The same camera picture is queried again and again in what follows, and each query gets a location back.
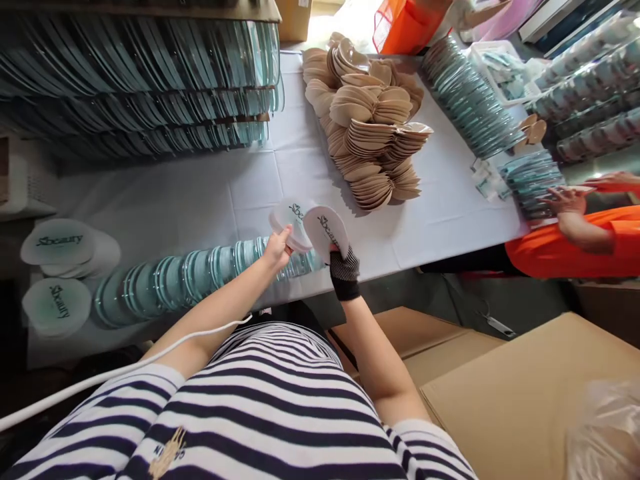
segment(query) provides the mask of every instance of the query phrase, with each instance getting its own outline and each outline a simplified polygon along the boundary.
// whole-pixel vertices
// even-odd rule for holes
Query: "black and white striped shirt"
[[[380,424],[314,332],[268,323],[230,336],[185,380],[148,365],[102,385],[7,479],[475,480],[440,428]]]

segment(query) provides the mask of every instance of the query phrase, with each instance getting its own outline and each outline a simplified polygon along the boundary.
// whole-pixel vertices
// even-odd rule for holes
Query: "plastic bag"
[[[567,434],[567,478],[640,478],[640,379],[588,385],[582,422]]]
[[[431,40],[451,0],[384,0],[374,15],[373,45],[384,55],[415,55]]]

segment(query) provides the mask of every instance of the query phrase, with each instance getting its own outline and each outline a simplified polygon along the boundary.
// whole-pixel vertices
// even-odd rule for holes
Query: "printed logo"
[[[63,243],[75,243],[76,245],[80,243],[83,235],[75,235],[73,237],[60,237],[60,238],[49,238],[49,237],[40,237],[38,238],[38,243],[35,244],[36,247],[49,246],[49,245],[61,245]]]
[[[153,452],[158,455],[158,458],[152,460],[149,465],[149,474],[153,480],[158,480],[169,470],[172,462],[185,456],[185,446],[187,445],[185,434],[184,428],[180,427],[164,447],[158,445],[155,448]]]
[[[289,208],[291,209],[291,211],[293,212],[293,214],[298,217],[299,220],[296,220],[298,223],[301,223],[302,220],[304,220],[305,216],[302,214],[302,212],[300,211],[300,205],[298,205],[297,203],[294,203],[293,205],[290,205]]]
[[[329,236],[331,242],[336,247],[340,248],[340,245],[338,245],[338,240],[335,239],[335,237],[333,236],[333,232],[331,232],[331,229],[329,228],[329,220],[324,215],[318,217],[318,220],[320,220],[320,225],[322,225],[322,228],[324,228],[325,233]]]
[[[58,318],[68,318],[69,309],[65,305],[64,300],[62,300],[62,296],[60,294],[63,292],[62,287],[60,285],[55,285],[54,287],[49,287],[51,290],[51,296],[53,297],[53,302],[55,306],[58,308]]]

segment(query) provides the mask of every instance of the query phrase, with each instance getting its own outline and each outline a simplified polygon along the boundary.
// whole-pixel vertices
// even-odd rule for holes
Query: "orange bag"
[[[452,0],[384,0],[374,16],[373,45],[384,55],[415,55],[442,23]]]

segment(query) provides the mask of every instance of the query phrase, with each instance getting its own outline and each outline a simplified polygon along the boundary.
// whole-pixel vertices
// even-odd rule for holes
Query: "table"
[[[476,190],[469,170],[474,156],[428,93],[413,119],[435,130],[413,156],[421,196],[371,213],[360,211],[329,158],[324,133],[305,99],[301,64],[299,54],[281,55],[285,108],[269,122],[263,147],[62,177],[59,216],[112,235],[122,248],[121,266],[130,267],[268,235],[273,205],[284,197],[311,197],[344,220],[361,260],[362,281],[490,247],[528,231],[513,200],[490,203]],[[256,307],[331,288],[324,269],[272,286]],[[89,319],[60,341],[43,341],[30,331],[28,365],[41,367],[153,339],[174,321],[104,330]]]

